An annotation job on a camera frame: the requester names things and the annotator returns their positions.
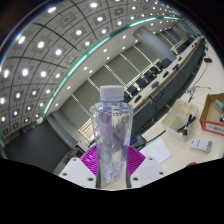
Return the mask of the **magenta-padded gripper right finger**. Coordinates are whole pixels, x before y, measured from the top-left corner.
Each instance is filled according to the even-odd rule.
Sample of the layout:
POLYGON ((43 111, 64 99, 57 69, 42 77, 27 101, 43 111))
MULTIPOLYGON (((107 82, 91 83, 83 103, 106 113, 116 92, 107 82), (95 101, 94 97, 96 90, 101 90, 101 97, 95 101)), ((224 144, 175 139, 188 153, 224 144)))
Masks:
POLYGON ((137 149, 128 148, 126 185, 140 188, 165 176, 164 169, 153 157, 146 157, 137 149))

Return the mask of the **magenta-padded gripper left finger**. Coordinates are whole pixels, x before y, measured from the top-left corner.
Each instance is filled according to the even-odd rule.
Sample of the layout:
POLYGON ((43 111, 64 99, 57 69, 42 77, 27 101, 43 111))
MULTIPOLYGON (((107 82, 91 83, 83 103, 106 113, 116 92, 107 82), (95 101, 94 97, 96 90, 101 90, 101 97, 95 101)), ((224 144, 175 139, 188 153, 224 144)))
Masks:
POLYGON ((59 176, 84 188, 95 188, 98 173, 96 147, 87 150, 80 158, 72 157, 59 176))

